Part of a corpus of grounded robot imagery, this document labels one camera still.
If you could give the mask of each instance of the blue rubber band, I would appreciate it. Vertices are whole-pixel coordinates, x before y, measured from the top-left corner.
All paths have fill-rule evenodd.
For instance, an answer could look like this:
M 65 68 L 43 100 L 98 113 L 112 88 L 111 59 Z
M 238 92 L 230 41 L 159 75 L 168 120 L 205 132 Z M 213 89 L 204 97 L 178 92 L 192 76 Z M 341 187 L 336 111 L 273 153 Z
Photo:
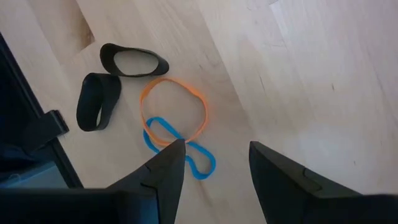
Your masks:
M 150 127 L 150 125 L 152 124 L 153 121 L 159 122 L 160 125 L 162 125 L 168 132 L 170 132 L 172 135 L 174 135 L 174 137 L 176 137 L 177 139 L 183 139 L 183 137 L 165 119 L 163 119 L 161 117 L 149 118 L 147 120 L 148 127 Z M 150 149 L 152 149 L 156 154 L 158 154 L 160 152 L 160 150 L 158 148 L 156 148 L 156 146 L 154 146 L 154 144 L 150 140 L 148 133 L 145 130 L 143 132 L 143 136 L 144 136 L 144 141 L 147 144 L 147 146 Z M 195 161 L 192 159 L 192 157 L 185 156 L 185 160 L 189 163 L 189 166 L 191 167 L 193 176 L 198 180 L 206 179 L 216 169 L 216 158 L 212 155 L 211 152 L 207 151 L 207 149 L 205 149 L 204 147 L 202 147 L 201 145 L 199 145 L 193 141 L 188 142 L 187 145 L 191 146 L 192 148 L 196 149 L 197 151 L 199 151 L 200 153 L 205 155 L 207 158 L 209 158 L 211 168 L 208 173 L 204 174 L 204 173 L 199 172 L 199 170 L 195 164 Z

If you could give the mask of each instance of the black rubber band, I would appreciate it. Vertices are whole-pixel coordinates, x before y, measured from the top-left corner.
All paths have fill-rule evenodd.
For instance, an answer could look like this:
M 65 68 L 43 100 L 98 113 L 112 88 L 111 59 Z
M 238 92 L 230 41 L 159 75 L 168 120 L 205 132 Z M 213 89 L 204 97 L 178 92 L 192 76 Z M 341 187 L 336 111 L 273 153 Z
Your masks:
M 124 51 L 138 51 L 144 54 L 149 54 L 155 57 L 158 61 L 157 67 L 150 73 L 145 74 L 135 74 L 135 75 L 128 75 L 120 71 L 116 62 L 114 61 L 114 56 L 119 52 Z M 130 47 L 121 47 L 116 44 L 104 44 L 99 52 L 99 57 L 101 59 L 102 66 L 108 71 L 111 75 L 117 75 L 122 77 L 144 77 L 148 75 L 163 75 L 168 72 L 169 70 L 169 63 L 164 60 L 161 56 L 157 55 L 155 52 L 145 49 L 138 49 L 138 48 L 130 48 Z
M 112 110 L 121 92 L 119 77 L 102 73 L 90 73 L 83 80 L 76 118 L 84 131 L 104 129 L 111 118 Z

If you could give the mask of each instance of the black plastic piece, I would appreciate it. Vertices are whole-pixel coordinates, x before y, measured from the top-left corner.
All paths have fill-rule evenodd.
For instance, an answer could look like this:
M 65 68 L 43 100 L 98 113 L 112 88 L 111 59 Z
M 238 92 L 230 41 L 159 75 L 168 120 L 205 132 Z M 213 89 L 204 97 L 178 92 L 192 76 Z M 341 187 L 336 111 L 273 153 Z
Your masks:
M 250 142 L 249 162 L 269 224 L 398 222 L 396 195 L 361 195 L 259 142 Z
M 185 143 L 176 140 L 107 189 L 0 189 L 0 222 L 171 224 L 184 166 Z
M 60 112 L 51 110 L 27 125 L 21 136 L 21 147 L 27 154 L 31 154 L 68 131 Z
M 79 127 L 84 131 L 106 128 L 121 88 L 119 77 L 102 73 L 88 74 L 83 80 L 77 104 L 76 119 Z
M 118 66 L 114 61 L 114 56 L 123 51 L 138 51 L 144 54 L 149 54 L 152 57 L 155 57 L 158 61 L 157 67 L 150 73 L 145 74 L 132 74 L 128 75 L 120 71 Z M 148 75 L 163 75 L 169 70 L 169 63 L 163 59 L 161 56 L 146 49 L 132 48 L 132 47 L 121 47 L 116 44 L 104 44 L 100 50 L 99 57 L 101 59 L 102 66 L 108 71 L 111 75 L 117 75 L 121 77 L 145 77 Z
M 3 71 L 3 75 L 9 75 L 11 78 L 11 85 L 13 85 L 19 93 L 24 108 L 29 114 L 29 119 L 40 118 L 44 114 L 43 109 L 30 89 L 28 82 L 1 34 L 0 61 L 6 66 L 6 71 Z M 67 185 L 69 187 L 83 187 L 58 139 L 51 140 L 47 145 L 49 148 L 49 157 L 56 163 Z

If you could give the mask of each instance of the rubber band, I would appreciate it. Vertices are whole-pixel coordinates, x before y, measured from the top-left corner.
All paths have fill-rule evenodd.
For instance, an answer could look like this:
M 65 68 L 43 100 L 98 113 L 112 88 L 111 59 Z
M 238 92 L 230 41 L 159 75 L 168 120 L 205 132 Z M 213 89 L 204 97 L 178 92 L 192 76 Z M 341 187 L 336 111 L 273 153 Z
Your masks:
M 149 118 L 146 121 L 146 125 L 148 127 L 150 127 L 153 121 L 159 122 L 160 125 L 162 125 L 169 133 L 171 133 L 177 139 L 183 139 L 183 137 L 165 119 L 163 119 L 161 117 Z M 147 144 L 147 146 L 150 149 L 152 149 L 156 154 L 158 154 L 160 152 L 160 150 L 154 146 L 154 144 L 150 140 L 150 137 L 145 129 L 143 132 L 143 136 L 144 136 L 144 141 Z M 212 155 L 211 152 L 209 152 L 203 146 L 201 146 L 193 141 L 187 142 L 187 145 L 191 146 L 192 148 L 196 149 L 198 152 L 205 155 L 209 159 L 210 164 L 211 164 L 210 171 L 208 173 L 204 174 L 204 173 L 199 172 L 199 170 L 195 164 L 195 161 L 192 159 L 192 157 L 185 156 L 185 160 L 189 163 L 189 166 L 191 167 L 192 175 L 194 176 L 194 178 L 196 178 L 198 180 L 204 180 L 204 179 L 208 178 L 216 169 L 216 158 Z
M 146 119 L 144 117 L 144 112 L 143 112 L 143 105 L 144 105 L 144 99 L 145 97 L 149 94 L 149 92 L 151 91 L 151 89 L 153 89 L 153 87 L 155 87 L 157 84 L 164 82 L 164 81 L 169 81 L 169 82 L 174 82 L 176 84 L 179 84 L 180 86 L 184 87 L 184 89 L 188 90 L 193 96 L 197 97 L 200 99 L 200 101 L 203 103 L 203 107 L 205 109 L 205 119 L 203 120 L 202 124 L 200 125 L 200 127 L 198 128 L 198 130 L 196 131 L 196 133 L 191 136 L 190 138 L 188 138 L 185 143 L 188 143 L 190 141 L 193 141 L 194 139 L 196 139 L 200 133 L 204 130 L 204 128 L 207 125 L 208 122 L 208 108 L 207 108 L 207 102 L 205 100 L 205 97 L 196 89 L 194 89 L 193 87 L 191 87 L 190 85 L 187 85 L 183 82 L 180 82 L 174 78 L 157 78 L 153 81 L 151 81 L 150 83 L 148 83 L 145 88 L 143 89 L 143 91 L 141 92 L 140 98 L 139 98 L 139 104 L 140 104 L 140 111 L 141 111 L 141 119 L 142 119 L 142 125 L 144 126 L 145 131 L 147 132 L 148 136 L 152 139 L 152 141 L 159 146 L 168 146 L 171 142 L 165 141 L 161 138 L 158 138 L 155 133 L 153 131 L 150 130 L 150 128 L 148 127 L 147 123 L 146 123 Z

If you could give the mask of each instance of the wood grain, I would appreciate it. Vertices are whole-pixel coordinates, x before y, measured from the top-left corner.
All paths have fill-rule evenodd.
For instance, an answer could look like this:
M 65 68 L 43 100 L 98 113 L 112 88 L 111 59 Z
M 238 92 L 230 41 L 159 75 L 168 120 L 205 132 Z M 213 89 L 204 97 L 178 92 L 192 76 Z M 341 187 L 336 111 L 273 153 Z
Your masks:
M 77 0 L 73 12 L 54 13 L 59 4 L 4 0 L 0 32 L 44 110 L 63 114 L 70 132 L 60 141 L 86 187 L 106 187 L 153 156 L 138 103 L 150 78 L 122 78 L 105 130 L 78 129 L 81 81 L 104 72 L 99 51 L 112 42 L 157 52 L 170 63 L 168 77 L 209 101 L 210 125 L 198 142 L 216 156 L 217 170 L 200 182 L 186 166 L 177 223 L 265 222 L 249 172 L 252 139 L 361 193 L 398 193 L 395 0 Z M 48 8 L 54 11 L 40 14 Z M 84 34 L 70 25 L 82 18 L 93 43 L 60 43 L 69 30 Z M 145 103 L 147 117 L 165 117 L 184 136 L 200 124 L 202 109 L 169 83 Z
M 60 63 L 93 43 L 93 33 L 76 0 L 28 2 Z

